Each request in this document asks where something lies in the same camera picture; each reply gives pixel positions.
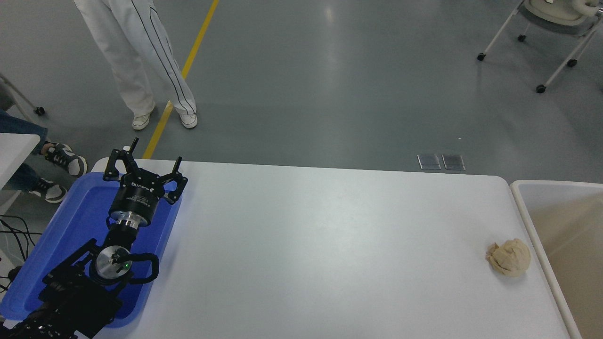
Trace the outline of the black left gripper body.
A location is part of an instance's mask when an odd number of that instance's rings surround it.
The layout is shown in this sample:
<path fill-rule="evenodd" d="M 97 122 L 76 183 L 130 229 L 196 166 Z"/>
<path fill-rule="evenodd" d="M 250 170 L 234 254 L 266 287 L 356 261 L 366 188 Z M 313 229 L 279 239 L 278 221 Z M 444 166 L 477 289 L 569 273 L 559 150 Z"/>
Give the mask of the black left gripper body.
<path fill-rule="evenodd" d="M 119 189 L 108 215 L 117 220 L 119 215 L 132 213 L 151 222 L 159 200 L 164 195 L 163 183 L 159 175 L 152 172 L 134 172 L 122 175 Z"/>

